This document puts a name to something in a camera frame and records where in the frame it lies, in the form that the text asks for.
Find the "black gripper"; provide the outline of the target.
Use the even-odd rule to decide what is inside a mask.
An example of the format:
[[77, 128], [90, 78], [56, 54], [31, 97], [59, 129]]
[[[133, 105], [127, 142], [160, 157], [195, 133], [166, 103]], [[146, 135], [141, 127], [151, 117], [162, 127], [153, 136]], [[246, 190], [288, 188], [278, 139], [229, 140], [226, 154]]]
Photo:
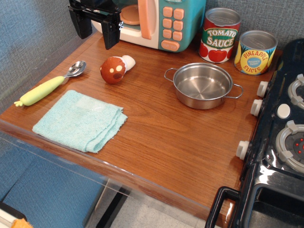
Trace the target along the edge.
[[106, 50], [119, 43], [122, 28], [121, 10], [112, 0], [70, 0], [69, 13], [81, 39], [85, 39], [92, 34], [91, 20], [93, 20], [102, 22]]

